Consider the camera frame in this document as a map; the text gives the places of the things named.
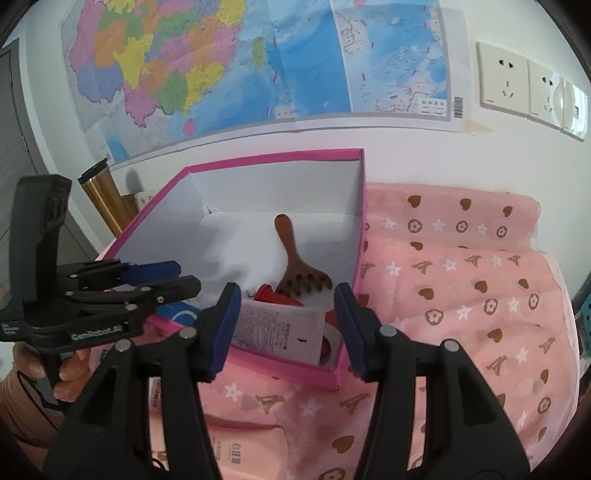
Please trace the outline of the red plastic handle tool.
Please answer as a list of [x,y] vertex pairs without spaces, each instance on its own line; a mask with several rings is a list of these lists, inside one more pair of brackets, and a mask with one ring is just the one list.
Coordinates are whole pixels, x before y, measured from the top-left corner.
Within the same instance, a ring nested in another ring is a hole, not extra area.
[[342,334],[335,312],[306,307],[263,285],[250,300],[252,347],[286,360],[329,367],[335,363]]

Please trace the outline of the pink lotion tube white cap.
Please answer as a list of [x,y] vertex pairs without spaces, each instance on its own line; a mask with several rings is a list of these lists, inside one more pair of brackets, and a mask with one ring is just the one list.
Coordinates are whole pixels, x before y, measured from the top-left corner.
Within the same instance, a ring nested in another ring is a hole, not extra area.
[[[161,418],[161,382],[149,382],[149,428],[152,454],[168,470]],[[207,425],[214,459],[224,479],[287,479],[287,436],[281,427]]]

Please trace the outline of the brown wooden comb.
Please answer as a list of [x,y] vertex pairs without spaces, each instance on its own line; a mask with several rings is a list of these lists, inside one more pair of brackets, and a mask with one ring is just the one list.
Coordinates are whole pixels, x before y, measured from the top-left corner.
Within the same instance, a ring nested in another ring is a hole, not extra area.
[[287,255],[287,268],[276,286],[276,293],[287,297],[294,295],[300,299],[304,293],[332,289],[332,279],[329,275],[308,265],[298,254],[294,226],[290,217],[287,214],[277,215],[274,219],[274,227]]

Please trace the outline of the blue white medicine box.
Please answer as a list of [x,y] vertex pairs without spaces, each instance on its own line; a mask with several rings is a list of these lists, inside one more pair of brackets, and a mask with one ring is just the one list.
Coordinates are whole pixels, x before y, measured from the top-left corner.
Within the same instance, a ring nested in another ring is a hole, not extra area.
[[155,314],[162,320],[178,326],[192,326],[201,309],[186,302],[174,302],[159,306]]

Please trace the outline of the white tape roll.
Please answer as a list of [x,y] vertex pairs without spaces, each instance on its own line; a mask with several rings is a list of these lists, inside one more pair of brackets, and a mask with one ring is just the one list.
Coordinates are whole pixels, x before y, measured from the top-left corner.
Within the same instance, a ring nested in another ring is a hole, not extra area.
[[329,367],[335,363],[341,342],[342,335],[339,333],[339,329],[330,323],[325,323],[320,356],[320,365],[322,367]]

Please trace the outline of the white pink printed tube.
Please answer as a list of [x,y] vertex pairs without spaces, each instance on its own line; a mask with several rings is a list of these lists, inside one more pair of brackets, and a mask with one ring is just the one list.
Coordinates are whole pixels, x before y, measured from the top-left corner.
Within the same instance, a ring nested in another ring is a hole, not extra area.
[[325,313],[317,308],[244,300],[232,343],[276,358],[318,365],[324,329]]

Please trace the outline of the gold thermos cup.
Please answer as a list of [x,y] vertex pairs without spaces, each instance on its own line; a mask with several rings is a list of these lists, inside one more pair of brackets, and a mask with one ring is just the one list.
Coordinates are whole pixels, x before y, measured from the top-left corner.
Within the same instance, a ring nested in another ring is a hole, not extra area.
[[107,159],[87,169],[78,182],[111,233],[118,237],[138,213],[134,196],[119,193]]

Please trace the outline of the pink cardboard box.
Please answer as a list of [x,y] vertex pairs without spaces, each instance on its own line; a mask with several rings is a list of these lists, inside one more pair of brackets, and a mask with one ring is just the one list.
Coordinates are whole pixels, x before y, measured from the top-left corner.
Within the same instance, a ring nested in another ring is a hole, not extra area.
[[183,168],[104,251],[106,259],[176,261],[216,299],[228,282],[243,295],[276,285],[287,253],[274,219],[284,214],[305,263],[334,284],[359,288],[365,240],[363,150],[311,150]]

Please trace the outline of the pink patterned cloth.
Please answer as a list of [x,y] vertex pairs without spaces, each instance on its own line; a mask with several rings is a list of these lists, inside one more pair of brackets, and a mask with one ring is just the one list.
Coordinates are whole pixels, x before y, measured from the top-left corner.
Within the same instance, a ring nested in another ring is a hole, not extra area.
[[[356,294],[381,322],[427,344],[457,340],[509,417],[531,467],[576,409],[578,346],[556,263],[531,238],[539,204],[513,194],[425,185],[366,185]],[[200,387],[208,425],[281,427],[287,479],[349,479],[376,389],[339,347],[329,367],[242,347]]]

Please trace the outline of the white door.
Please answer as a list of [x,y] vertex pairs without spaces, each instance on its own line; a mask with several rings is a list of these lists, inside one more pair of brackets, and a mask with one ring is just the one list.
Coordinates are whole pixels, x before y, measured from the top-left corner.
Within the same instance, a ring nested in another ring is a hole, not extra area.
[[9,240],[15,189],[24,176],[48,172],[26,112],[16,40],[1,49],[1,295],[10,288]]

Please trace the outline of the blue plastic shelf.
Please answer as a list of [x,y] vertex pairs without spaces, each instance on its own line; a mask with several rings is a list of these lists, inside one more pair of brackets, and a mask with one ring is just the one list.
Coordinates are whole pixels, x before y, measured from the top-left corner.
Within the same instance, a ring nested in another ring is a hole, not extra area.
[[574,305],[575,323],[582,356],[590,353],[590,295]]

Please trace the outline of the colourful wall map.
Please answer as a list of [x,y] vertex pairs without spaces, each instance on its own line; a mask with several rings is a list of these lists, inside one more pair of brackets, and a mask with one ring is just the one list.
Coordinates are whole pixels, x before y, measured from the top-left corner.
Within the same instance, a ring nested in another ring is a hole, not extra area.
[[123,163],[260,130],[464,131],[458,1],[75,1],[61,24],[91,153]]

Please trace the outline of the white wall sockets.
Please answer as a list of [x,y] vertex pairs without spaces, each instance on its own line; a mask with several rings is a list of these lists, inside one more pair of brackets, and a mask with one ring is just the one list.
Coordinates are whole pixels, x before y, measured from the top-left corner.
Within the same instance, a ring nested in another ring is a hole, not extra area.
[[506,49],[477,44],[480,104],[559,130],[583,141],[588,94],[555,70]]

